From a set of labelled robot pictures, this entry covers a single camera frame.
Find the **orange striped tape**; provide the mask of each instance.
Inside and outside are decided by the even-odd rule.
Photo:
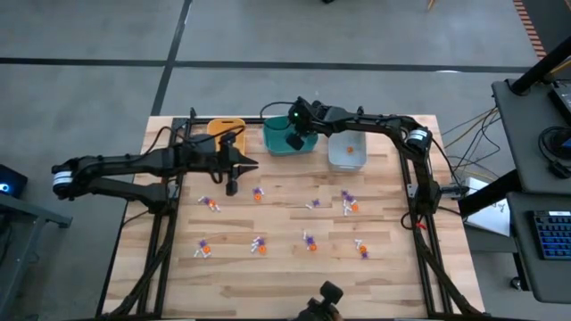
[[[529,41],[532,43],[532,47],[535,50],[535,54],[537,54],[537,58],[541,59],[547,55],[545,52],[545,48],[543,48],[542,41],[537,36],[537,31],[535,31],[534,24],[532,20],[529,18],[529,14],[527,14],[527,9],[524,6],[524,3],[521,0],[514,0],[514,6],[516,7],[517,14],[519,15],[519,19],[524,24],[525,32],[529,37]]]

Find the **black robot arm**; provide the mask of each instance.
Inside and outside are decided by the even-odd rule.
[[[142,155],[70,159],[62,165],[52,167],[54,192],[60,199],[70,201],[86,193],[141,201],[150,213],[157,213],[169,203],[166,184],[143,186],[103,177],[149,173],[167,178],[180,173],[201,172],[209,173],[216,184],[222,183],[222,176],[227,174],[227,194],[233,195],[237,192],[236,179],[243,173],[256,169],[258,162],[243,156],[232,145],[235,142],[234,133],[221,137],[218,152],[214,142],[213,136],[197,135]]]
[[[289,136],[287,142],[295,149],[302,148],[302,137],[310,133],[331,136],[345,130],[354,130],[388,136],[414,166],[418,182],[415,197],[417,212],[436,212],[442,192],[433,179],[428,157],[432,132],[419,125],[412,117],[367,115],[361,107],[356,113],[351,113],[344,108],[326,106],[317,101],[309,104],[298,97],[288,112],[288,118],[295,127],[296,135]]]

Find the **blue light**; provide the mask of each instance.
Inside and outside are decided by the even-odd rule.
[[[10,192],[10,186],[6,183],[0,183],[0,192],[4,193]]]

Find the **white container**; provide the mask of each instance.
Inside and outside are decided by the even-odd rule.
[[[329,167],[333,171],[359,171],[367,163],[364,132],[346,130],[329,137]]]

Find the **chair wheel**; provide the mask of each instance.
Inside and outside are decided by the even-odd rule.
[[[518,276],[512,278],[511,281],[509,281],[509,285],[510,285],[512,288],[514,288],[514,289],[516,289],[516,290],[518,290],[518,291],[522,291],[522,289],[521,289],[521,280],[519,279]]]

